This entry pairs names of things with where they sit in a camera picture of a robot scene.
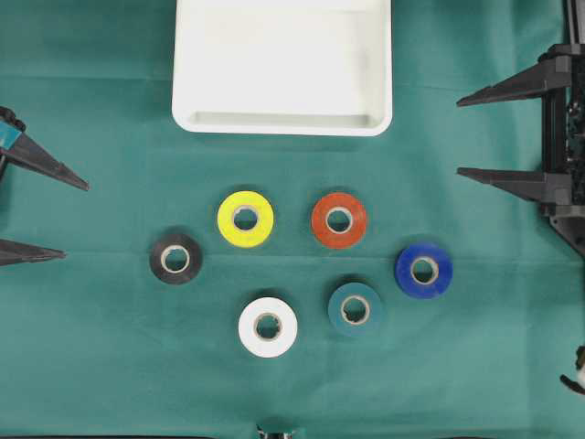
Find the tape roll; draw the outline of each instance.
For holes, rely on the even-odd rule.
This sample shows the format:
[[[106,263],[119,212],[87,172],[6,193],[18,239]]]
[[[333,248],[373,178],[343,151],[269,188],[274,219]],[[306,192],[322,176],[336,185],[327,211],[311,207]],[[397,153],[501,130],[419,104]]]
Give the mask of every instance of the tape roll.
[[[426,262],[431,267],[428,280],[420,280],[415,276],[417,262]],[[445,250],[434,244],[419,243],[402,251],[396,262],[395,275],[402,291],[410,297],[432,299],[449,288],[453,266]]]
[[[349,226],[343,231],[332,229],[328,220],[337,212],[343,212],[349,219]],[[313,234],[325,247],[334,250],[347,249],[361,241],[367,229],[367,212],[356,197],[335,192],[321,198],[314,206],[311,216]]]
[[[185,263],[172,266],[168,260],[172,252],[182,252]],[[197,276],[202,263],[203,256],[199,245],[182,233],[162,238],[150,253],[150,268],[165,284],[180,285],[189,282]]]
[[[258,329],[264,317],[276,320],[274,337],[263,337]],[[239,317],[239,339],[241,344],[257,357],[272,359],[279,357],[294,344],[297,333],[296,315],[282,300],[263,297],[248,304]]]
[[[250,230],[236,225],[236,215],[242,210],[251,210],[256,224]],[[221,235],[232,245],[241,248],[257,247],[271,235],[274,212],[268,200],[257,192],[242,191],[227,197],[218,210],[218,227]]]
[[[360,305],[361,312],[352,313],[352,305]],[[340,286],[329,299],[327,313],[334,328],[349,337],[363,337],[378,329],[383,319],[383,305],[378,294],[366,284],[351,283]]]

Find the white tray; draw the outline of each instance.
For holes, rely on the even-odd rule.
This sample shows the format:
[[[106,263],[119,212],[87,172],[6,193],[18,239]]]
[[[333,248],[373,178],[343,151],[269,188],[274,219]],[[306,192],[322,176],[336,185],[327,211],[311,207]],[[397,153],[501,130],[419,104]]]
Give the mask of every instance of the white tray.
[[[173,117],[188,131],[377,135],[391,0],[178,0]]]

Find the dark green tape roll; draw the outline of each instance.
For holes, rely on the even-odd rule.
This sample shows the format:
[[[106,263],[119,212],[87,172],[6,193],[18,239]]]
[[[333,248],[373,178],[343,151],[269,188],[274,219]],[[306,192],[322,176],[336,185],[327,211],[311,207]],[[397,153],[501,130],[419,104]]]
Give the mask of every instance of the dark green tape roll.
[[[334,328],[349,337],[363,337],[376,332],[384,317],[378,294],[360,283],[337,288],[329,299],[328,313]]]

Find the green cloth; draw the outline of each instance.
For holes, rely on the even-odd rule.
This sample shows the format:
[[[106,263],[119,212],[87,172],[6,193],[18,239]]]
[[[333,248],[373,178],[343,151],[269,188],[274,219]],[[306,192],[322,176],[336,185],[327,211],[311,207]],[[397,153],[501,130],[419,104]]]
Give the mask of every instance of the green cloth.
[[[455,175],[538,166],[539,101],[455,103],[562,41],[562,4],[395,0],[394,120],[379,137],[340,138],[180,129],[171,0],[0,0],[0,104],[91,184],[11,167],[0,185],[0,236],[69,254],[0,271],[1,433],[250,439],[260,423],[320,439],[583,437],[585,400],[558,381],[583,341],[582,260],[533,204]],[[258,249],[229,246],[215,225],[239,188],[275,207]],[[309,224],[335,188],[371,220],[344,252]],[[180,287],[148,264],[171,229],[205,255]],[[454,261],[436,300],[394,280],[418,240]],[[343,279],[378,291],[378,336],[333,330],[326,304]],[[237,335],[266,294],[299,321],[273,360]]]

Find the tape roll hole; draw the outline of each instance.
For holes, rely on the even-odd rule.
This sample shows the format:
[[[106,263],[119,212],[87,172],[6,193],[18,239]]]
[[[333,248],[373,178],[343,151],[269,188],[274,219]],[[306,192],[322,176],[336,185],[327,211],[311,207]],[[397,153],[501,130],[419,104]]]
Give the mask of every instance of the tape roll hole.
[[[348,233],[354,225],[354,217],[346,208],[333,208],[327,212],[327,228],[336,234]]]
[[[272,313],[259,316],[254,327],[262,340],[273,341],[281,334],[281,320]]]
[[[234,210],[233,223],[241,231],[251,231],[258,225],[258,212],[252,206],[240,206]]]
[[[341,316],[350,325],[365,324],[369,313],[369,303],[361,295],[350,295],[341,304]]]
[[[439,264],[429,257],[417,258],[410,266],[410,274],[417,284],[432,284],[439,277]]]
[[[161,254],[161,265],[165,271],[178,274],[187,269],[191,262],[189,252],[182,245],[171,245]]]

